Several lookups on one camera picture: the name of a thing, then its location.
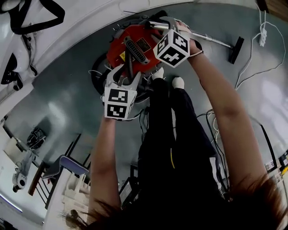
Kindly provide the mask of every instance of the white shoe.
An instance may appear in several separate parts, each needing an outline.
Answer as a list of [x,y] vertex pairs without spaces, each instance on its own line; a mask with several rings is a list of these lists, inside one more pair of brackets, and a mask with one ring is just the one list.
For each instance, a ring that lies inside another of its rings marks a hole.
[[175,77],[172,81],[173,88],[182,88],[184,89],[184,80],[181,77]]
[[152,79],[154,80],[156,78],[163,78],[163,75],[164,75],[164,69],[163,67],[161,67],[161,69],[159,69],[158,72],[152,75]]

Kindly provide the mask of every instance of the black pants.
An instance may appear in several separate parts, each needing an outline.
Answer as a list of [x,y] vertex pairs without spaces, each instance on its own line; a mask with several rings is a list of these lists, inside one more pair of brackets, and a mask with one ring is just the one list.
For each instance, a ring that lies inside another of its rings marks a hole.
[[[163,79],[155,79],[152,87],[149,128],[139,150],[141,189],[148,190],[155,184],[197,180],[206,191],[218,192],[209,160],[216,156],[216,152],[197,120],[189,95],[184,89],[176,88],[169,98],[168,86]],[[171,108],[176,116],[176,140]]]

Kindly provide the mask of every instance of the person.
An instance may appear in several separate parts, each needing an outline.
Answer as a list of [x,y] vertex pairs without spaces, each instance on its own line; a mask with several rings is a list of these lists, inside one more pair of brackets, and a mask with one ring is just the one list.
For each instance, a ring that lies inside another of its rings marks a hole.
[[[198,53],[190,40],[190,53]],[[224,199],[210,162],[216,153],[198,122],[182,78],[168,96],[163,69],[153,78],[149,128],[139,150],[138,199],[121,210],[115,164],[114,119],[102,118],[91,160],[88,222],[81,230],[161,228],[275,230],[287,210],[268,178],[240,96],[203,53],[188,59],[211,102],[229,169]],[[171,108],[176,116],[176,140]]]

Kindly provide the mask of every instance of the white cube with black markers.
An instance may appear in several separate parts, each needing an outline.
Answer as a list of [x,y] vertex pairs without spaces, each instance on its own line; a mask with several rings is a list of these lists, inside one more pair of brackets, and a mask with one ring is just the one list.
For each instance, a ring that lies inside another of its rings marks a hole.
[[154,47],[153,51],[158,60],[175,68],[190,56],[189,38],[185,38],[171,29]]
[[126,120],[133,107],[137,91],[105,87],[104,95],[105,117]]

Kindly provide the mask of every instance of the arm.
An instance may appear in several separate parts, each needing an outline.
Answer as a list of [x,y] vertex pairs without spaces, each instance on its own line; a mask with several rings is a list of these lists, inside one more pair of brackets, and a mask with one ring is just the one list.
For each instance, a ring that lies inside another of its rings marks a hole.
[[[191,53],[199,49],[191,40]],[[232,186],[243,188],[266,175],[258,143],[240,96],[204,54],[189,59],[211,102],[222,138]]]
[[115,123],[109,118],[102,118],[91,159],[91,189],[89,212],[103,211],[95,199],[110,206],[120,208],[118,180],[115,163]]

